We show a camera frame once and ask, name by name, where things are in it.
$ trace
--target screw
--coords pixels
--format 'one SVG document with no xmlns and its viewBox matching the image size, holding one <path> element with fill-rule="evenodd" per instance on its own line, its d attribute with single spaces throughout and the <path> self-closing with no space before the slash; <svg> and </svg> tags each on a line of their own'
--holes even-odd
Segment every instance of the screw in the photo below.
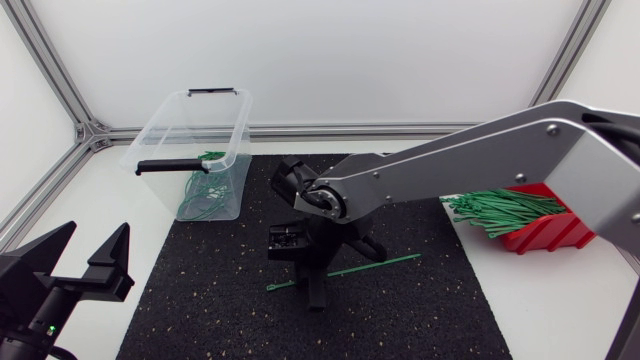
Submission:
<svg viewBox="0 0 640 360">
<path fill-rule="evenodd" d="M 560 132 L 560 128 L 556 124 L 551 124 L 547 126 L 547 134 L 549 136 L 556 136 Z"/>
<path fill-rule="evenodd" d="M 518 175 L 516 175 L 516 182 L 518 184 L 524 184 L 527 182 L 527 177 L 524 176 L 523 173 L 519 173 Z"/>
</svg>

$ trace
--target zip tie bundle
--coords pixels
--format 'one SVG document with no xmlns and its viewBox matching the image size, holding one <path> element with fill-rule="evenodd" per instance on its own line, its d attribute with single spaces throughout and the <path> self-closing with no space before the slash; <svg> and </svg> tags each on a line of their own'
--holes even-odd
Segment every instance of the zip tie bundle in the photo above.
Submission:
<svg viewBox="0 0 640 360">
<path fill-rule="evenodd" d="M 440 201 L 450 203 L 454 214 L 463 216 L 453 221 L 469 220 L 471 225 L 482 226 L 489 238 L 520 230 L 541 216 L 567 212 L 555 198 L 504 189 L 471 192 Z"/>
<path fill-rule="evenodd" d="M 217 160 L 224 155 L 221 151 L 207 151 L 198 159 Z M 224 207 L 224 198 L 230 192 L 225 177 L 215 172 L 194 171 L 184 186 L 184 200 L 178 208 L 178 217 L 186 221 L 203 220 Z"/>
</svg>

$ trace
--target clear plastic bin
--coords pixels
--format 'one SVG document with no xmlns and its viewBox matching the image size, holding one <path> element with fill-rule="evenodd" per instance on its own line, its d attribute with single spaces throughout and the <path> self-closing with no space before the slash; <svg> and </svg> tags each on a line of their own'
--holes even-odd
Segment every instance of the clear plastic bin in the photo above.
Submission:
<svg viewBox="0 0 640 360">
<path fill-rule="evenodd" d="M 178 221 L 236 219 L 251 162 L 251 103 L 245 90 L 173 93 L 120 164 L 141 175 Z"/>
</svg>

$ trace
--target white wall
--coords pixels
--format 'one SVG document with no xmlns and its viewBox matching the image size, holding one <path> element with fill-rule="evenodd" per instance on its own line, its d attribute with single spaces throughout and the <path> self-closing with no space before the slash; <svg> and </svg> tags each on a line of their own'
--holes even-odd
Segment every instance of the white wall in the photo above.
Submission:
<svg viewBox="0 0 640 360">
<path fill-rule="evenodd" d="M 33 0 L 93 114 L 236 86 L 254 123 L 477 122 L 526 108 L 582 0 Z"/>
<path fill-rule="evenodd" d="M 640 1 L 614 0 L 559 98 L 640 115 Z"/>
<path fill-rule="evenodd" d="M 0 219 L 73 145 L 73 123 L 0 8 Z"/>
</svg>

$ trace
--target green cable tie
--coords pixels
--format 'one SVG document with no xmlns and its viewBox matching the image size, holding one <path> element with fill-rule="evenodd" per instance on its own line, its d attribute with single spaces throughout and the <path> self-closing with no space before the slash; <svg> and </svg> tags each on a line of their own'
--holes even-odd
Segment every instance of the green cable tie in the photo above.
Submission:
<svg viewBox="0 0 640 360">
<path fill-rule="evenodd" d="M 422 256 L 422 254 L 407 255 L 407 256 L 402 256 L 402 257 L 399 257 L 399 258 L 387 260 L 387 261 L 381 262 L 381 263 L 368 264 L 368 265 L 354 267 L 354 268 L 351 268 L 351 269 L 334 271 L 332 273 L 327 274 L 327 277 L 334 277 L 334 276 L 338 276 L 338 275 L 344 275 L 344 274 L 353 273 L 353 272 L 356 272 L 356 271 L 371 269 L 371 268 L 382 266 L 382 265 L 389 265 L 389 264 L 397 263 L 397 262 L 400 262 L 400 261 L 415 259 L 415 258 L 420 257 L 420 256 Z M 288 281 L 288 282 L 282 283 L 282 284 L 271 284 L 271 285 L 267 285 L 267 291 L 274 291 L 274 290 L 278 290 L 278 289 L 281 289 L 281 288 L 284 288 L 284 287 L 293 286 L 295 284 L 296 284 L 295 281 Z"/>
</svg>

